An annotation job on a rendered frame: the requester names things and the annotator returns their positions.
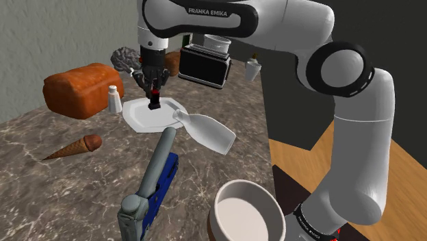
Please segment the white cup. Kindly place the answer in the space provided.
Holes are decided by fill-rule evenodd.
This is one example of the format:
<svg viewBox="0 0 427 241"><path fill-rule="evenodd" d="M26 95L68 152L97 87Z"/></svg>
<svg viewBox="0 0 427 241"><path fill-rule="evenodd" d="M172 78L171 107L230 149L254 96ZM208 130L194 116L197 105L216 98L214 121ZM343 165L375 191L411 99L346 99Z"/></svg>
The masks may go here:
<svg viewBox="0 0 427 241"><path fill-rule="evenodd" d="M259 71L261 70L261 65L257 62L247 62L246 65L246 72L245 72L245 80L246 81L253 81Z"/></svg>

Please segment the white bowl with brown outside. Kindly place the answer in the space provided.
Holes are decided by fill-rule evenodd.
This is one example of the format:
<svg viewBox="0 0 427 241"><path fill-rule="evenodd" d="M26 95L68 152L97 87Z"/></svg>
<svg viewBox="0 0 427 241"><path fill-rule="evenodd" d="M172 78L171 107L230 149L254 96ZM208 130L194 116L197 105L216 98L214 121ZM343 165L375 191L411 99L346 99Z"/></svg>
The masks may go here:
<svg viewBox="0 0 427 241"><path fill-rule="evenodd" d="M236 179L217 192L207 218L209 241L285 241L285 217L260 185Z"/></svg>

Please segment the black toaster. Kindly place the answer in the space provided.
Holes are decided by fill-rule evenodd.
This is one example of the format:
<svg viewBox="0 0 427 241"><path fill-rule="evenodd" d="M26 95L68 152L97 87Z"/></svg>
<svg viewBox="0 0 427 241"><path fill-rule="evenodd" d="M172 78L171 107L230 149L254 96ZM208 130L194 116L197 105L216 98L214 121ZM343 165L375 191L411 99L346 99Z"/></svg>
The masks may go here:
<svg viewBox="0 0 427 241"><path fill-rule="evenodd" d="M180 50L178 77L216 89L223 89L232 61L228 53L189 44Z"/></svg>

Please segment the grey brain figure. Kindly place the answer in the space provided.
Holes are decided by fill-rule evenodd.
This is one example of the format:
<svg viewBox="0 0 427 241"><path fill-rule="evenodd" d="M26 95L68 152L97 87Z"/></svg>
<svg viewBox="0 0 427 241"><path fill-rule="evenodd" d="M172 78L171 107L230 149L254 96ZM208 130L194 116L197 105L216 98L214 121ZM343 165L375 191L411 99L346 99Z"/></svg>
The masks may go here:
<svg viewBox="0 0 427 241"><path fill-rule="evenodd" d="M140 52L129 47L121 47L112 53L110 58L114 68L119 72L130 73L140 68Z"/></svg>

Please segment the brown ice cream cone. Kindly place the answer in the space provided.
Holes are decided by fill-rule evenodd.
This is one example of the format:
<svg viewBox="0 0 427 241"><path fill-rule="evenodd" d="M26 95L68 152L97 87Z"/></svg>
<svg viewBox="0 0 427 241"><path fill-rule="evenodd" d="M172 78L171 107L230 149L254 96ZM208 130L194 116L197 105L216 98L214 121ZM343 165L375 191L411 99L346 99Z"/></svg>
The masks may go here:
<svg viewBox="0 0 427 241"><path fill-rule="evenodd" d="M50 160L55 158L67 157L71 155L77 155L81 153L93 152L102 145L102 139L96 134L87 135L83 138L74 141L73 143L63 147L62 149L52 153L44 160Z"/></svg>

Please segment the white salt shaker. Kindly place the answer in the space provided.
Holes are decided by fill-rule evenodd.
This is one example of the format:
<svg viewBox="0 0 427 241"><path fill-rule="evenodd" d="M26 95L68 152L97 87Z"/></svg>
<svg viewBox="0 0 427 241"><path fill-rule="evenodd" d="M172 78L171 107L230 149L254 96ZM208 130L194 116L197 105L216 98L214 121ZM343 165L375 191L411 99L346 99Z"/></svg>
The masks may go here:
<svg viewBox="0 0 427 241"><path fill-rule="evenodd" d="M117 86L110 85L108 92L108 111L110 113L120 113L122 112L122 103L120 100L120 95L117 90Z"/></svg>

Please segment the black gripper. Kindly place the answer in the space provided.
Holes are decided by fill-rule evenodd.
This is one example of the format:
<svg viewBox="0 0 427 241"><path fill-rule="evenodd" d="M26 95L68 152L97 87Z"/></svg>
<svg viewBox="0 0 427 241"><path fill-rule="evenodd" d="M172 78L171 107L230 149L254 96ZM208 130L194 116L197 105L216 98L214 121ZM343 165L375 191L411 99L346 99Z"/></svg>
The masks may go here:
<svg viewBox="0 0 427 241"><path fill-rule="evenodd" d="M159 95L160 89L164 86L169 78L169 70L164 69L166 50L153 50L146 47L140 47L141 69L143 71L157 70L157 80L155 83L155 94ZM143 89L146 98L151 98L152 82L145 78L141 70L132 72L132 77L137 85Z"/></svg>

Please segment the small black and red bottle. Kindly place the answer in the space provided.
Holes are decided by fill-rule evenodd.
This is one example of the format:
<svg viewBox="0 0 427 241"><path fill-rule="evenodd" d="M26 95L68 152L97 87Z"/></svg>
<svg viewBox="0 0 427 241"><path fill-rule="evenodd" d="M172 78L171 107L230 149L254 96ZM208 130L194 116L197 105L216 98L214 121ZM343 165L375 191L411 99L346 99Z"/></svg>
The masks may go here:
<svg viewBox="0 0 427 241"><path fill-rule="evenodd" d="M150 102L148 104L148 108L150 110L156 110L160 108L160 102L159 102L159 91L157 89L152 89L150 93Z"/></svg>

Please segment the white plate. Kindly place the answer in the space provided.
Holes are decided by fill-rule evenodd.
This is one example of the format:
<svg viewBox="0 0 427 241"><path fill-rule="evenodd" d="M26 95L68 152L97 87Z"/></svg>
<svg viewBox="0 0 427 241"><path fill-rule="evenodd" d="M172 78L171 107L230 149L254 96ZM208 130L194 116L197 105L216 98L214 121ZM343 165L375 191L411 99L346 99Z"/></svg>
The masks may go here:
<svg viewBox="0 0 427 241"><path fill-rule="evenodd" d="M183 125L172 117L175 110L187 110L170 97L159 99L161 107L148 108L149 99L141 98L126 101L122 107L122 116L127 124L137 133L158 133L167 127L178 129Z"/></svg>

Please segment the white round pot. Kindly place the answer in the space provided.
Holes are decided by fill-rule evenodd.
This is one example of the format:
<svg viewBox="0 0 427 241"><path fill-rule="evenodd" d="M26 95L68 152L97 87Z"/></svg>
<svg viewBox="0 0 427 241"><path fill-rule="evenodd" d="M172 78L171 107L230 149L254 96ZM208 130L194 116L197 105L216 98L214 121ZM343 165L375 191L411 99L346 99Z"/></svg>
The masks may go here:
<svg viewBox="0 0 427 241"><path fill-rule="evenodd" d="M204 35L203 46L213 49L215 51L228 53L230 44L231 44L231 40L227 38L223 38L221 36L215 36L211 34Z"/></svg>

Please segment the blue and grey staple gun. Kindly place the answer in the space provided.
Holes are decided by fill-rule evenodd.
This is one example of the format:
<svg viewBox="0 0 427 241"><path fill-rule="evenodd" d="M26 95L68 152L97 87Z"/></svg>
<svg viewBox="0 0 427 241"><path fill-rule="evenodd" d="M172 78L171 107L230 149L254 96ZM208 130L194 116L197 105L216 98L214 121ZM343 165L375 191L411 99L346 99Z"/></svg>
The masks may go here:
<svg viewBox="0 0 427 241"><path fill-rule="evenodd" d="M175 128L163 130L139 190L122 200L117 214L122 241L145 241L148 236L179 167L179 156L170 151L175 136Z"/></svg>

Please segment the small brown bread loaf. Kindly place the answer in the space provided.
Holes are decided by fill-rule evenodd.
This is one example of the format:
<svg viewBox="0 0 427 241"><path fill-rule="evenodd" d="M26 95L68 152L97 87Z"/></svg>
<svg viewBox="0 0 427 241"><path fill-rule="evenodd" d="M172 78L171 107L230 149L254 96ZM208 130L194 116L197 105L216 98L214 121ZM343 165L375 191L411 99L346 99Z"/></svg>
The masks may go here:
<svg viewBox="0 0 427 241"><path fill-rule="evenodd" d="M164 66L167 70L169 70L171 77L174 77L179 73L180 57L180 51L173 51L165 54Z"/></svg>

